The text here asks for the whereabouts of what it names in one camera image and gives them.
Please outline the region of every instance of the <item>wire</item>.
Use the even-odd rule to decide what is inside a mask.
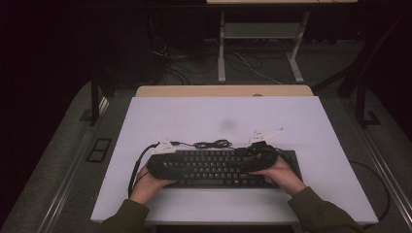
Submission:
[[[143,150],[143,152],[140,154],[139,158],[137,159],[136,163],[134,164],[134,168],[133,168],[133,172],[131,173],[131,177],[130,177],[130,182],[129,182],[129,186],[128,186],[128,196],[131,195],[131,192],[133,191],[133,187],[134,185],[137,183],[135,182],[136,179],[136,174],[137,171],[139,170],[140,167],[140,162],[142,161],[143,155],[145,155],[145,153],[151,149],[151,148],[155,148],[159,145],[160,143],[156,143],[156,144],[152,144],[148,147],[145,148],[145,150]]]
[[[262,76],[262,77],[264,77],[264,78],[267,78],[267,79],[269,79],[269,80],[271,80],[271,81],[273,81],[273,82],[275,82],[275,83],[277,83],[277,84],[282,84],[282,83],[280,83],[280,82],[278,82],[278,81],[276,81],[276,80],[274,80],[274,79],[272,79],[272,78],[270,78],[270,77],[267,77],[267,76],[259,73],[259,72],[258,72],[257,70],[255,70],[255,69],[248,63],[248,61],[246,61],[246,59],[243,58],[243,56],[241,56],[239,53],[234,52],[234,54],[236,54],[237,56],[239,56],[239,57],[249,66],[249,68],[250,68],[253,72],[255,72],[255,73],[257,73],[258,75],[260,75],[260,76]]]
[[[218,141],[215,141],[213,143],[205,143],[205,142],[200,142],[200,143],[195,143],[193,145],[191,144],[186,144],[186,143],[181,143],[181,142],[171,142],[173,146],[178,146],[178,145],[185,145],[189,147],[194,147],[196,149],[232,149],[230,146],[232,145],[228,140],[226,139],[220,139]]]
[[[384,189],[385,189],[385,194],[386,194],[386,199],[387,199],[387,204],[386,204],[386,206],[385,206],[384,212],[383,212],[380,216],[378,216],[378,220],[379,220],[379,221],[382,221],[382,220],[385,218],[385,216],[388,214],[389,209],[390,209],[390,207],[391,207],[391,193],[389,192],[388,188],[385,186],[384,180],[381,178],[381,176],[379,176],[378,173],[376,173],[376,172],[373,171],[370,167],[364,165],[363,163],[360,163],[360,162],[357,162],[357,161],[354,161],[354,160],[349,160],[349,162],[351,162],[351,163],[353,163],[353,164],[360,165],[361,167],[366,168],[367,170],[369,170],[369,171],[379,180],[379,182],[380,182],[380,183],[382,184],[382,186],[384,187]],[[371,227],[371,226],[374,226],[374,224],[366,225],[366,226],[363,227],[363,229],[367,229],[367,228],[369,228],[369,227]]]

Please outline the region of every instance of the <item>hand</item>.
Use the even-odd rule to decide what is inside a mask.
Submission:
[[[306,187],[289,164],[280,156],[272,167],[251,174],[264,175],[264,179],[268,183],[277,183],[290,196],[295,196]]]
[[[136,181],[129,199],[142,205],[148,204],[164,186],[175,182],[155,178],[146,166],[136,175]]]

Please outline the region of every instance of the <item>sleeve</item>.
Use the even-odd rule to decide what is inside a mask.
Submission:
[[[137,202],[124,200],[118,212],[100,226],[99,233],[135,233],[140,232],[145,224],[149,209]]]
[[[289,205],[297,215],[303,231],[319,233],[363,232],[363,229],[343,210],[322,200],[311,187],[297,193]]]

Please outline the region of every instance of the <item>person's left hand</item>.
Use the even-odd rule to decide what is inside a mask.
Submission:
[[[153,177],[146,166],[136,175],[136,181],[129,199],[142,205],[148,204],[164,186],[175,182]]]

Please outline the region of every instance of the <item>white table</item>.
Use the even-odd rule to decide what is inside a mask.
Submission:
[[[134,163],[148,145],[227,139],[246,147],[255,130],[279,128],[285,132],[267,143],[296,151],[306,184],[358,223],[377,222],[315,96],[133,98],[91,219],[116,213],[127,198]],[[150,151],[142,164],[149,157]],[[149,204],[147,224],[296,224],[289,199],[271,189],[163,189]]]

